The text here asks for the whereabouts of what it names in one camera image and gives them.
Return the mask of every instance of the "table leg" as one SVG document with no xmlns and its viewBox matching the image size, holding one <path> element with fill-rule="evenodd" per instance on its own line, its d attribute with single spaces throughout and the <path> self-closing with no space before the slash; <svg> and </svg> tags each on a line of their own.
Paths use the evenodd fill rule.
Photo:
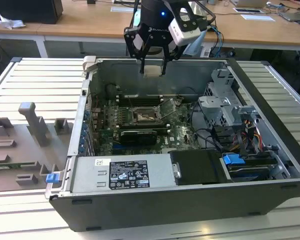
<svg viewBox="0 0 300 240">
<path fill-rule="evenodd" d="M 36 46 L 38 47 L 40 57 L 41 58 L 48 58 L 48 53 L 45 46 L 45 38 L 43 36 L 38 36 L 38 38 L 35 39 Z"/>
</svg>

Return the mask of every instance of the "wooden desk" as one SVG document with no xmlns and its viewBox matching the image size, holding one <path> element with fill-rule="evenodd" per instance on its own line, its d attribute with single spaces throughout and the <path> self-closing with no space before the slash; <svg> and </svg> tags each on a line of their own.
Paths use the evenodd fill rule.
<svg viewBox="0 0 300 240">
<path fill-rule="evenodd" d="M 34 40 L 42 57 L 48 56 L 44 41 L 124 43 L 123 31 L 129 25 L 132 14 L 111 12 L 111 0 L 104 1 L 94 5 L 87 4 L 85 0 L 62 0 L 63 15 L 57 24 L 26 23 L 25 28 L 13 30 L 0 26 L 0 38 Z M 289 1 L 284 3 L 300 7 Z M 217 13 L 217 26 L 224 35 L 224 47 L 300 50 L 299 24 L 275 14 L 269 15 L 275 21 L 245 20 L 239 14 L 219 15 L 235 13 L 232 3 L 225 4 L 227 2 L 223 0 L 217 1 L 217 5 L 207 5 Z M 203 45 L 211 48 L 215 41 L 215 33 L 208 32 Z"/>
</svg>

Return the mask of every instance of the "blue plastic clip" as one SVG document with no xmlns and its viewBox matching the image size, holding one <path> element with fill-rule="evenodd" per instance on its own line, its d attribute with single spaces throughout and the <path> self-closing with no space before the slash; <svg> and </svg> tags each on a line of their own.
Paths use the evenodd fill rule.
<svg viewBox="0 0 300 240">
<path fill-rule="evenodd" d="M 45 182 L 47 184 L 58 184 L 59 183 L 60 173 L 49 173 L 46 176 Z"/>
<path fill-rule="evenodd" d="M 226 165 L 228 164 L 245 164 L 245 160 L 239 157 L 239 154 L 226 154 L 222 157 Z"/>
</svg>

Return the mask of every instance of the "power supply label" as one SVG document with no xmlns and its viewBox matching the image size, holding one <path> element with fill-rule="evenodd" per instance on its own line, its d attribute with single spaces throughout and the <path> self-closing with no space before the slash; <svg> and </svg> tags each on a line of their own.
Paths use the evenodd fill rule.
<svg viewBox="0 0 300 240">
<path fill-rule="evenodd" d="M 149 187 L 150 179 L 146 160 L 110 162 L 109 188 L 111 190 Z"/>
</svg>

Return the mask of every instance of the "white camera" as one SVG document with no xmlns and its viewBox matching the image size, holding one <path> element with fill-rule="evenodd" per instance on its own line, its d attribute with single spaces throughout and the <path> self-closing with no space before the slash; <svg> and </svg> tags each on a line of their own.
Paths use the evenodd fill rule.
<svg viewBox="0 0 300 240">
<path fill-rule="evenodd" d="M 184 46 L 193 43 L 201 34 L 198 27 L 191 31 L 181 31 L 175 18 L 169 25 L 169 32 L 177 46 Z"/>
</svg>

